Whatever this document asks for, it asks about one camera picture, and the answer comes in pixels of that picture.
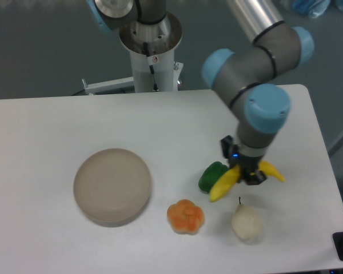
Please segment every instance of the green pepper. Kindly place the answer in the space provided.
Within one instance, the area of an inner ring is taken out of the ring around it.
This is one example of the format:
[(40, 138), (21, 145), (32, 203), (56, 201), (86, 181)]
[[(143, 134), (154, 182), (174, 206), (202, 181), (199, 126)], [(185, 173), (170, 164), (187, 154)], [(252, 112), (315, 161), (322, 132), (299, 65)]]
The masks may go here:
[(221, 162), (212, 163), (202, 174), (198, 186), (202, 191), (209, 193), (217, 180), (228, 170), (229, 168)]

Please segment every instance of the beige plate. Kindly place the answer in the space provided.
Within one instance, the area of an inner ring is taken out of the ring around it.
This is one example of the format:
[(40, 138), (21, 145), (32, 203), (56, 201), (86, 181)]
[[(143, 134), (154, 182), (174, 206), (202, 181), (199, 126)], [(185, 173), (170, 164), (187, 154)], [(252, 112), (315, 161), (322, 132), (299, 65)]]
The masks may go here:
[(100, 151), (79, 168), (75, 200), (92, 221), (124, 225), (141, 213), (151, 191), (150, 171), (135, 153), (119, 148)]

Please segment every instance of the metal bracket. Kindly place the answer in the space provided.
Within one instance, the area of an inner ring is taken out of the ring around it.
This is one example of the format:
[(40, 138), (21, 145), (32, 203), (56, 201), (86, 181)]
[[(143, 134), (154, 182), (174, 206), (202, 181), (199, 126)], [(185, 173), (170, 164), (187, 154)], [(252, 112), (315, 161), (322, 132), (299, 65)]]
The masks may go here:
[[(179, 77), (183, 69), (183, 63), (174, 62), (174, 74), (173, 74), (173, 91), (178, 91)], [(86, 95), (96, 94), (97, 92), (113, 91), (119, 88), (133, 87), (133, 77), (121, 78), (117, 80), (111, 80), (106, 82), (100, 82), (95, 84), (87, 84), (85, 79), (82, 79), (84, 91)]]

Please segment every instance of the banana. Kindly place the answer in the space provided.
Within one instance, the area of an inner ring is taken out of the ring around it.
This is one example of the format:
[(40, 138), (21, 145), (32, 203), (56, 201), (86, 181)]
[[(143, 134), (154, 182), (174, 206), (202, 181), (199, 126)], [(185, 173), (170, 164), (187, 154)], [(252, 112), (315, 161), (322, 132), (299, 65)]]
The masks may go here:
[(224, 197), (236, 184), (239, 177), (240, 167), (238, 165), (226, 171), (211, 188), (210, 201), (216, 202), (217, 200), (220, 200), (220, 198)]
[(273, 176), (282, 183), (285, 181), (285, 177), (271, 163), (260, 161), (258, 167), (266, 176)]
[[(261, 170), (266, 176), (273, 176), (280, 182), (284, 182), (285, 178), (279, 171), (270, 163), (266, 161), (261, 161), (258, 165), (259, 170)], [(226, 171), (213, 185), (210, 190), (210, 201), (216, 202), (224, 197), (229, 190), (237, 183), (240, 177), (240, 166), (236, 165), (232, 169)]]

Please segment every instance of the pear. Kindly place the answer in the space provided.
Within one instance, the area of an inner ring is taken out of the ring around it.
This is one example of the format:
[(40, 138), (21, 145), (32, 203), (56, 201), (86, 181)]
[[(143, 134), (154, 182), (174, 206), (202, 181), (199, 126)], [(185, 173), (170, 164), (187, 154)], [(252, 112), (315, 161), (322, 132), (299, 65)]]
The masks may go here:
[(246, 204), (239, 204), (236, 208), (231, 224), (236, 235), (241, 239), (251, 239), (262, 233), (262, 221), (254, 209)]

